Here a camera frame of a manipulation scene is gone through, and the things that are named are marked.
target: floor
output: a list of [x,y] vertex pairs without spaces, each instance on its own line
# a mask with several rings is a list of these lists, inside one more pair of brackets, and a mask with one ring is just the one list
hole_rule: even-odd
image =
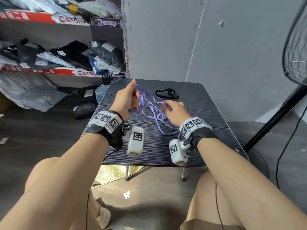
[[[75,99],[68,96],[48,112],[14,108],[0,118],[0,220],[23,193],[25,181],[40,160],[62,155],[79,139],[87,120],[72,118]],[[297,117],[286,116],[267,134],[255,149],[266,159],[271,181],[286,141]],[[235,136],[248,141],[261,127],[257,122],[229,122]],[[307,124],[301,122],[279,167],[281,190],[307,213]],[[198,179],[204,169],[187,169],[186,182],[180,168],[146,167],[129,182],[120,179],[93,193],[111,211],[110,228],[174,229],[185,219]],[[125,199],[124,193],[130,192]]]

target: hand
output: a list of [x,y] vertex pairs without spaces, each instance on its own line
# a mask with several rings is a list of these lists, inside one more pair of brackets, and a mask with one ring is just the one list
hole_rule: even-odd
[[126,88],[117,92],[115,100],[110,110],[119,113],[123,120],[126,121],[129,117],[129,109],[139,107],[139,98],[141,94],[135,89],[136,80],[132,80]]
[[[171,106],[173,110],[170,111],[166,104]],[[171,123],[177,127],[180,127],[184,121],[191,118],[182,102],[166,100],[162,103],[162,112],[168,117]]]

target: white shoe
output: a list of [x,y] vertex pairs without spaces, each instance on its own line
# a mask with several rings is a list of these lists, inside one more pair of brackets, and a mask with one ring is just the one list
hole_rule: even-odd
[[111,213],[110,213],[110,211],[108,209],[100,206],[100,204],[97,201],[95,201],[95,202],[99,206],[99,214],[98,214],[97,220],[98,220],[101,228],[105,229],[108,226],[109,222],[110,222]]

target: forearm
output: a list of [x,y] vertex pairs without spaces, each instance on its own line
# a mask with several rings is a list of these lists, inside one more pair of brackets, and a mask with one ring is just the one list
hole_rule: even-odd
[[238,153],[218,139],[198,150],[246,229],[306,228],[305,214]]
[[[2,220],[0,229],[68,229],[64,223],[72,222],[75,209],[87,196],[108,147],[103,136],[84,135],[27,190]],[[14,221],[16,216],[22,218]]]

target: table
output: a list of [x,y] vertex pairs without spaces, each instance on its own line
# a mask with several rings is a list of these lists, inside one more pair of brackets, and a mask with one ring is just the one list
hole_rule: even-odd
[[[98,105],[96,111],[94,112],[92,118],[96,116],[100,111],[107,111],[111,107],[117,91],[125,88],[127,84],[131,82],[132,79],[128,78],[115,78],[112,80],[107,92],[105,93],[103,99]],[[176,91],[179,96],[177,101],[182,101],[187,110],[190,113],[196,114],[201,119],[204,119],[212,128],[219,139],[229,146],[231,149],[237,151],[240,155],[247,159],[245,152],[238,143],[236,137],[233,135],[232,131],[228,127],[221,113],[213,103],[209,94],[205,90],[204,86],[199,83],[189,83],[189,82],[175,82],[175,81],[154,81],[154,80],[143,80],[136,79],[136,81],[143,87],[155,93],[156,90],[164,90],[167,88],[172,88]],[[151,110],[146,111],[146,114],[153,115]],[[126,150],[118,151],[111,156],[109,156],[102,164],[108,165],[137,165],[137,166],[167,166],[167,167],[177,167],[172,163],[170,152],[169,152],[169,142],[172,139],[178,137],[178,134],[165,136],[162,135],[158,129],[158,126],[154,119],[150,119],[143,115],[142,113],[131,113],[129,119],[125,122],[132,126],[139,126],[145,130],[144,147],[143,152],[139,157],[130,157],[126,154]],[[165,133],[172,132],[171,129],[160,124],[160,127]],[[113,147],[109,147],[108,154],[114,151]],[[204,160],[199,153],[194,153],[191,150],[187,150],[187,155],[190,156],[188,162],[182,167],[206,167]]]

